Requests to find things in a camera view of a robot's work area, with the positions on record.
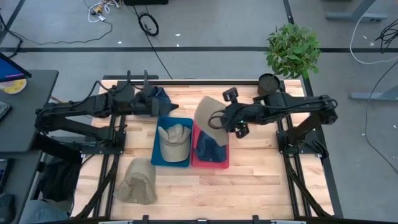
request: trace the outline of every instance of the person's leg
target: person's leg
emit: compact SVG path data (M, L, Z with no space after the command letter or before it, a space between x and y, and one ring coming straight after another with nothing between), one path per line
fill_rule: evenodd
M29 200L26 202L20 224L54 222L66 220L68 213L41 200Z

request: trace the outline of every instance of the gray floor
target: gray floor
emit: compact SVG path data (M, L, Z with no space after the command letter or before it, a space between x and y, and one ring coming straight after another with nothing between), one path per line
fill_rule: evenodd
M88 4L96 3L87 0ZM17 1L1 1L2 15L11 16ZM348 47L355 23L327 21L327 11L351 11L359 1L290 0L295 22L318 32L322 47ZM166 6L149 6L158 20L160 34L156 47L257 46L265 45L267 34L287 22L282 1L264 0L170 0ZM360 24L354 47L369 47L380 31L396 19L398 4L377 1L371 12L389 18L376 24ZM106 15L113 32L87 44L24 42L23 47L148 47L134 14L126 8L111 8ZM38 42L84 40L100 36L107 24L90 24L82 1L26 0L12 30ZM13 47L6 36L0 47ZM175 78L257 78L270 72L262 52L160 52L159 56ZM358 54L366 62L395 57L396 54ZM24 53L14 60L26 69L60 71L53 95L62 100L79 100L91 83L103 75L122 75L127 69L141 74L143 69L168 78L153 52ZM349 100L351 91L369 91L391 63L361 65L350 54L321 55L319 74L310 77L315 95L327 94L339 102L339 120L325 126L326 142L341 206L346 218L398 221L398 175L371 149L364 136L365 102ZM398 84L398 67L377 89L385 91ZM369 107L368 136L373 144L398 167L397 105L372 103Z

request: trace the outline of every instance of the monitor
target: monitor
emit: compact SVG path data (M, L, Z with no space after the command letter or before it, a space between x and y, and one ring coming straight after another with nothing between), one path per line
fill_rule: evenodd
M29 72L21 68L7 56L0 53L0 83L30 77L32 77L32 75Z

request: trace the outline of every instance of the cable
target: cable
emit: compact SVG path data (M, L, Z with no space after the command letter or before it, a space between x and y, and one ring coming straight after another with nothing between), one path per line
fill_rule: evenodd
M12 55L8 56L9 58L13 58L13 56L18 54L19 49L21 48L21 45L24 41L20 37L15 35L15 33L13 33L13 31L9 30L9 28L7 27L6 23L4 22L4 19L2 18L1 14L0 14L0 22L1 22L2 26L4 27L3 32L8 32L13 37L15 37L19 40L17 47L15 48L15 51L12 53Z
M381 42L380 42L380 53L381 54L384 54L386 52L385 50L387 50L389 48L391 42L396 37L398 37L398 30L393 29L394 26L398 25L397 21L398 21L398 19L396 19L394 22L392 22L390 25L388 25L386 28L384 28L381 31L380 36L374 40L374 41L381 40Z
M329 100L318 100L318 101L313 101L313 102L308 102L308 103L299 103L299 104L296 104L296 105L293 105L293 106L288 106L288 107L269 106L269 105L262 105L262 104L251 104L251 105L244 105L244 106L240 107L240 109L236 110L235 113L234 113L234 115L232 115L232 117L231 117L229 120L227 120L227 122L225 122L225 124L223 124L223 125L221 125L221 126L215 126L211 121L212 121L213 119L215 119L215 118L221 119L222 116L214 116L214 114L215 114L215 113L224 113L224 112L225 112L225 109L215 111L214 113L211 114L211 116L210 116L210 118L209 118L207 124L208 124L209 127L213 128L213 129L223 129L223 128L225 128L227 125L229 125L229 123L232 121L232 119L233 119L241 110L243 110L244 108L247 108L247 107L251 107L251 106L257 106L257 107L260 107L260 108L280 109L280 111L278 111L278 112L293 113L299 106L302 106L302 105L311 105L311 104L315 104L315 103L324 103L324 102L334 102L333 107L332 107L333 109L335 109L335 108L338 106L337 101L334 100L334 99L329 99Z
M361 21L361 19L363 18L363 16L365 16L366 13L367 13L367 11L361 16L361 18L359 18L358 22L357 22L356 25L355 25L354 32L353 32L353 36L352 36L352 38L351 38L351 42L349 43L349 51L351 52L351 55L354 57L354 59L355 59L357 62L362 63L362 64L364 64L364 65L372 65L372 64L381 63L381 62L391 62L391 61L397 59L398 56L396 56L396 57L394 57L394 58L392 58L392 59L389 59L389 60L380 60L380 61L376 61L376 62L362 62L362 61L360 61L358 58L355 57L354 52L353 52L352 45L353 45L353 41L354 41L354 36L355 36L356 28L358 27L359 22Z
M83 165L84 165L87 161L89 161L93 156L95 156L95 155L93 154L93 155L87 157L87 159L85 159L85 160L81 163L81 166L83 166Z
M136 14L136 16L137 16L137 18L138 18L139 26L140 26L140 28L144 31L144 33L145 33L145 35L146 35L146 37L147 37L147 39L148 39L148 42L149 42L150 46L152 47L152 50L153 50L153 51L155 52L155 54L156 54L157 59L158 59L159 62L162 64L164 70L167 72L167 75L170 77L170 79L173 79L173 77L170 75L170 72L167 70L166 66L163 64L162 60L160 59L159 55L157 54L157 52L156 52L156 50L155 50L155 47L152 45L152 42L150 41L150 38L148 37L148 35L151 35L152 33L149 32L148 26L147 26L146 24L144 24L144 26L142 25L141 18L142 18L143 16L140 17L140 15L144 14L144 15L150 17L150 19L152 19L152 21L154 22L154 24L155 24L155 26L156 26L156 33L155 33L156 35L159 33L159 25L157 24L155 18L149 14L148 7L147 7L146 5L145 5L145 8L146 8L147 13L142 12L142 13L138 14L136 7L133 6L133 8L134 8L135 14Z
M373 145L372 145L372 143L370 142L370 140L369 140L369 138L368 138L368 133L367 133L367 127L368 127L368 106L369 106L369 104L370 104L370 101L371 101L371 97L372 97L372 94L373 94L373 92L374 92L374 90L376 89L376 87L378 86L378 84L381 82L381 80L387 75L387 73L388 72L390 72L390 70L392 69L392 68L394 68L395 67L395 65L397 65L397 63L398 63L398 61L396 61L381 77L380 77L380 79L377 81L377 83L375 84L375 86L373 87L373 89L372 89L372 92L371 92L371 94L369 95L369 98L368 98L368 102L366 103L366 107L365 107L365 129L364 129L364 132L365 132L365 138L366 138L366 141L368 142L368 144L395 170L395 172L398 174L398 170L391 164L391 162L383 155L383 154L381 154L381 152L379 152L379 150L378 149L376 149L376 147L374 147Z
M128 70L128 71L127 71L127 79L128 79L128 77L130 77L130 76L131 76L131 72L130 72L130 70ZM98 84L101 88L103 88L104 90L106 90L106 91L108 92L108 94L109 94L110 97L113 97L109 92L111 92L111 91L115 91L116 93L117 93L117 92L120 92L121 90L123 90L123 89L129 84L129 82L126 82L126 84L124 84L124 85L123 85L120 89L118 89L118 90L110 90L109 88L106 88L100 81L97 80L97 81L94 82L94 85L91 87L90 92L88 93L88 95L87 95L83 100L81 100L80 102L78 102L78 103L76 103L76 104L70 104L70 105L66 105L66 106L58 106L57 109L74 108L74 107L76 107L76 106L79 106L79 105L83 104L83 103L86 102L86 101L88 100L88 98L93 94L93 91L94 91L95 86L96 86L97 84ZM135 85L132 85L132 86L133 86L134 88L137 88L137 89L139 89L139 90L142 90L142 88L136 87ZM37 114L37 117L39 118L44 112L49 111L49 110L51 110L51 109L53 109L53 106L52 106L52 107L49 107L49 108L46 108L46 109L44 109L44 110L42 110L42 111L40 111L40 112Z
M104 23L106 23L106 24L109 24L109 25L111 26L110 30L107 31L106 33L104 33L101 37L98 37L98 38L95 38L95 39L89 39L89 40L74 40L74 41L70 41L70 42L69 42L69 41L60 40L60 41L58 41L58 42L47 41L47 42L44 42L44 43L39 43L39 42L36 42L36 41L34 41L34 40L30 40L30 39L24 37L22 34L18 34L17 32L14 32L14 31L11 31L11 32L13 32L13 33L19 35L20 37L22 37L23 39L25 39L25 40L27 40L27 41L33 42L33 43L38 44L38 45L45 45L45 44L60 44L60 43L65 43L65 44L82 43L82 44L85 44L85 43L88 43L88 42L91 42L91 41L101 40L104 36L106 36L107 34L109 34L110 32L112 32L112 30L113 30L113 24L110 23L110 22L106 22L106 21L102 21L102 22L104 22Z
M90 6L90 7L87 6L87 7L88 7L88 22L90 22L90 23L96 23L96 22L102 21L101 19L97 19L96 21L92 21L92 20L90 19L92 9L93 9L95 6L98 6L98 5L101 5L101 4L104 4L103 7L104 7L104 9L105 9L105 12L108 13L108 14L111 12L111 8L110 8L109 6L115 6L115 4L110 3L109 0L101 0L99 3L94 4L94 5Z

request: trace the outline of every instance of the white cable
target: white cable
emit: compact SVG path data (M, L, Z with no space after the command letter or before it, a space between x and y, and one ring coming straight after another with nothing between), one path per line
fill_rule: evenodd
M90 23L96 23L96 22L101 21L101 19L97 19L97 20L95 20L95 21L92 21L92 20L90 19L90 17L91 17L91 10L92 10L95 6L97 6L97 5L99 5L99 4L102 4L103 1L100 1L100 2L97 3L97 4L94 4L94 5L90 6L90 8L88 9L88 22L90 22ZM109 6L114 6L114 4L112 4L112 3L110 3L110 2L107 2L107 3L104 5L105 12L108 13L108 14L111 12L111 8L110 8Z
M356 31L356 28L358 27L359 22L361 22L361 19L363 18L363 16L365 16L366 13L367 13L367 11L361 16L361 18L359 18L358 22L355 25L353 36L351 38L351 43L349 43L349 51L351 52L351 55L353 55L353 57L355 58L355 60L357 62L365 64L365 65L372 65L372 64L381 63L381 62L391 62L391 61L397 59L398 56L396 56L396 57L394 57L392 59L389 59L389 60L381 60L381 61L377 61L377 62L362 62L362 61L358 60L358 58L355 57L353 49L352 49L352 44L353 44L353 41L354 41L355 31Z

